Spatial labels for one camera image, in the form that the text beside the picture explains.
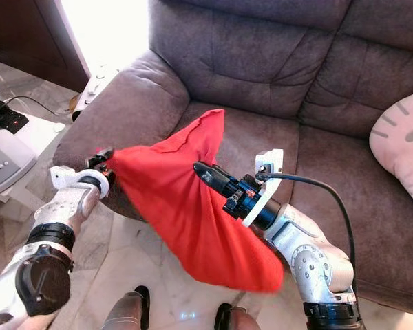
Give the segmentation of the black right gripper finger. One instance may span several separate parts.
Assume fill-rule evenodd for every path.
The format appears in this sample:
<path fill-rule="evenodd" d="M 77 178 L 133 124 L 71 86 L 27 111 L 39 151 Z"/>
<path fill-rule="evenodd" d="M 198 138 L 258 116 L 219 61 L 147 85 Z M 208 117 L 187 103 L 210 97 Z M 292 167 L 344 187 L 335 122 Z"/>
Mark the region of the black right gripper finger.
<path fill-rule="evenodd" d="M 193 170 L 204 184 L 212 188 L 213 191 L 222 196 L 231 196 L 234 194 L 235 183 L 231 176 L 225 173 L 219 166 L 206 164 L 204 162 L 195 162 L 193 164 Z"/>

